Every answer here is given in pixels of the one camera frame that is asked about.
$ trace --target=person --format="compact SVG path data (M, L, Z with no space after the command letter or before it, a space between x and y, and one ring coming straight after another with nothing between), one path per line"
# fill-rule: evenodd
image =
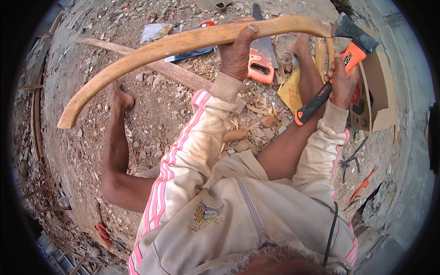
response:
M333 79L330 98L303 126L291 124L257 157L247 150L217 161L258 29L250 23L233 44L219 46L220 72L209 91L194 93L194 114L162 157L157 179L126 174L124 115L134 99L117 81L109 85L103 195L143 213L128 258L130 274L352 273L357 240L336 209L330 178L338 146L349 138L344 127L357 67L346 73L336 58L325 75ZM309 38L300 33L288 46L300 61L303 104L323 84Z

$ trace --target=embroidered logo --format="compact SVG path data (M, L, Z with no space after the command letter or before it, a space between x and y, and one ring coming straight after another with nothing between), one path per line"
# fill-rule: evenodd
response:
M206 227L208 224L210 224L211 222L220 224L222 223L222 219L219 216L221 211L223 210L223 206L220 206L219 208L213 208L213 207L209 207L206 206L206 204L203 203L203 201L201 201L199 203L199 205L197 206L197 209L195 211L195 223L197 226L194 226L193 230L195 232L199 231L201 228Z

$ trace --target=sleeve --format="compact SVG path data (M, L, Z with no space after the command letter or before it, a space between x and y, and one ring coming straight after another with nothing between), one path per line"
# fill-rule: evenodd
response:
M293 188L306 196L319 200L331 209L336 191L330 185L334 162L339 154L339 145L344 145L350 136L344 129L348 110L343 110L329 100L318 130L307 141L293 176Z
M229 113L243 82L219 72L210 92L196 91L193 116L160 163L144 212L142 235L169 221L202 188L217 161Z

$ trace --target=zipper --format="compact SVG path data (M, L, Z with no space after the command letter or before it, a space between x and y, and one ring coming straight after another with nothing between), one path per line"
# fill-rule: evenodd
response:
M246 200L246 203L249 207L253 222L255 223L255 227L257 228L258 234L260 235L261 242L267 242L269 240L269 237L266 234L266 232L264 231L260 216L258 215L257 209L255 208L255 205L249 196L249 193L246 189L245 184L242 182L242 180L239 177L235 177L235 179L237 180L238 185L240 186L240 189L242 190L243 196L245 197L245 200Z

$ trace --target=hand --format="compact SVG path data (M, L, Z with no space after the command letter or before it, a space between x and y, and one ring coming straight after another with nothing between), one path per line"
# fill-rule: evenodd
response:
M252 22L255 18L238 17L228 23ZM219 45L221 56L220 72L227 74L240 81L244 81L248 75L248 63L250 43L258 32L257 24L250 24L238 34L234 43Z
M329 100L339 108L348 110L353 92L359 81L359 65L354 66L346 73L342 57L338 53L335 53L334 57L335 59L331 63L329 71L324 75L325 82L333 78Z

